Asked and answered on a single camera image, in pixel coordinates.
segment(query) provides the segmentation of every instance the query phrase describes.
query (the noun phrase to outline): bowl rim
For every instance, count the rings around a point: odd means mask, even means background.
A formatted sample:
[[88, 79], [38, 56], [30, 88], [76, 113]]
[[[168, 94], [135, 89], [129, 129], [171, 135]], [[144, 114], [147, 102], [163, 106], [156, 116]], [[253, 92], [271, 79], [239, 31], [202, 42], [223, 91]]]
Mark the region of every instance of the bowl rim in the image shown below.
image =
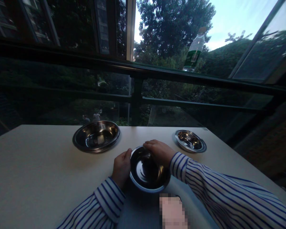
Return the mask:
[[[181, 132], [181, 131], [184, 131], [184, 132], [187, 132], [187, 133], [190, 133], [192, 135], [194, 135], [196, 138], [198, 138], [202, 144], [202, 148], [201, 149], [191, 149], [185, 145], [182, 144], [182, 142], [180, 141], [180, 139], [178, 138], [178, 134]], [[175, 138], [177, 139], [178, 141], [178, 144], [183, 148], [186, 148], [188, 150], [188, 152], [193, 152], [193, 153], [203, 153], [207, 150], [207, 145], [206, 143], [204, 142], [204, 140], [200, 137], [198, 137], [195, 133], [193, 133], [192, 131], [190, 130], [185, 130], [185, 129], [179, 129], [175, 132]]]
[[[84, 129], [84, 128], [88, 127], [88, 126], [91, 126], [91, 125], [97, 125], [99, 122], [102, 122], [102, 123], [104, 123], [104, 122], [106, 122], [106, 123], [112, 123], [112, 124], [114, 124], [114, 126], [117, 128], [117, 130], [118, 130], [118, 131], [117, 131], [117, 134], [116, 134], [116, 136], [112, 139], [112, 141], [109, 142], [109, 143], [107, 143], [106, 145], [104, 145], [104, 146], [102, 146], [102, 147], [95, 148], [95, 149], [91, 149], [91, 148], [89, 148], [89, 147], [87, 147], [87, 146], [82, 146], [82, 145], [78, 144], [78, 142], [76, 141], [76, 136], [77, 136], [77, 134], [78, 134], [82, 129]], [[101, 153], [101, 152], [107, 150], [111, 145], [113, 145], [113, 144], [117, 141], [119, 135], [120, 135], [120, 128], [119, 128], [119, 126], [118, 126], [116, 123], [114, 123], [114, 122], [112, 122], [112, 121], [108, 121], [108, 120], [99, 120], [99, 121], [93, 121], [93, 122], [87, 123], [86, 125], [81, 126], [81, 127], [74, 133], [74, 135], [73, 135], [73, 137], [72, 137], [72, 142], [73, 142], [73, 145], [74, 145], [76, 148], [78, 148], [80, 151], [83, 151], [83, 152], [92, 152], [92, 153]]]
[[[131, 152], [130, 159], [131, 159], [133, 153], [134, 153], [137, 149], [139, 149], [139, 148], [141, 148], [141, 147], [143, 147], [143, 145], [138, 146], [137, 148], [135, 148], [135, 149]], [[131, 181], [134, 183], [135, 186], [137, 186], [137, 188], [139, 188], [140, 190], [142, 190], [142, 191], [144, 191], [144, 192], [148, 192], [148, 193], [158, 193], [158, 192], [161, 192], [163, 189], [166, 188], [166, 186], [168, 185], [168, 183], [169, 183], [169, 181], [170, 181], [170, 179], [171, 179], [171, 174], [170, 174], [170, 176], [168, 177], [168, 179], [165, 181], [165, 183], [164, 183], [162, 186], [160, 186], [160, 187], [158, 187], [158, 188], [156, 188], [156, 189], [148, 189], [148, 188], [145, 188], [145, 187], [143, 187], [142, 185], [140, 185], [140, 184], [134, 179], [133, 174], [131, 173], [131, 170], [130, 170], [130, 175], [129, 175], [129, 176], [130, 176]]]

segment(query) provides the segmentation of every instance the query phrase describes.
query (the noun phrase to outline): striped sleeve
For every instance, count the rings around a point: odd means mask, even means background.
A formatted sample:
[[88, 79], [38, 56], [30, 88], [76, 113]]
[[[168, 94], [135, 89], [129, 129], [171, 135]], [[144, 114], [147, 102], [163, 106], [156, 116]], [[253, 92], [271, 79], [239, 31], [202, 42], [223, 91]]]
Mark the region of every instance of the striped sleeve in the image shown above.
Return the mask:
[[220, 228], [286, 229], [286, 206], [262, 186], [217, 173], [180, 152], [170, 171], [190, 186]]
[[108, 177], [91, 196], [63, 220], [57, 229], [112, 229], [119, 221], [124, 201], [125, 195], [117, 184]]

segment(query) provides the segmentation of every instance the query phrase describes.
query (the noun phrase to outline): stainless steel bowl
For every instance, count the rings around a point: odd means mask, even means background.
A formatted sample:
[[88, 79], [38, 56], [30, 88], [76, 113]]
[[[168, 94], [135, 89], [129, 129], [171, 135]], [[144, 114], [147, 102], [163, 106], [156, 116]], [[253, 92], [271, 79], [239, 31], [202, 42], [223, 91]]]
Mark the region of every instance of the stainless steel bowl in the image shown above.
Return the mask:
[[118, 139], [120, 129], [111, 121], [95, 121], [79, 128], [73, 135], [73, 144], [83, 152], [101, 153]]
[[182, 149], [190, 153], [203, 153], [207, 150], [205, 142], [189, 130], [177, 130], [175, 137]]
[[158, 165], [143, 146], [138, 146], [131, 152], [130, 165], [132, 182], [145, 192], [162, 191], [171, 178], [169, 169]]

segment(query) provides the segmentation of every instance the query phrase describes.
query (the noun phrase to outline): green bottle label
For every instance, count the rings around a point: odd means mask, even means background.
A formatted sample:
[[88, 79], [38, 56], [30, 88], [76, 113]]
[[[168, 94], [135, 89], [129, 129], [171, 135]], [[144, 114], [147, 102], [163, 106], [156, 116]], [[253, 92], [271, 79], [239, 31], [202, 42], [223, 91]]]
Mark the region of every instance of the green bottle label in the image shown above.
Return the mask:
[[185, 60], [184, 66], [194, 68], [198, 62], [200, 54], [201, 54], [201, 51], [198, 51], [198, 50], [189, 51], [187, 53], [187, 58]]

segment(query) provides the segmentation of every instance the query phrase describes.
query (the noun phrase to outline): sky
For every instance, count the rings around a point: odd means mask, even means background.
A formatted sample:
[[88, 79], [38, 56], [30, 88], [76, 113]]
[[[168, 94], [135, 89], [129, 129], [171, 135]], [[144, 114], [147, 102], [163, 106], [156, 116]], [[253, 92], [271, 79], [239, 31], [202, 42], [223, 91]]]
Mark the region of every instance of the sky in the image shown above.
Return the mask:
[[[208, 32], [211, 39], [206, 43], [210, 51], [229, 43], [225, 42], [228, 32], [236, 33], [237, 37], [245, 30], [245, 36], [252, 33], [249, 39], [253, 39], [276, 2], [277, 0], [210, 0], [216, 10], [211, 21], [213, 28]], [[137, 7], [134, 32], [137, 42], [142, 40], [139, 35], [140, 21], [141, 15]], [[274, 32], [283, 29], [286, 29], [286, 1], [266, 30]]]

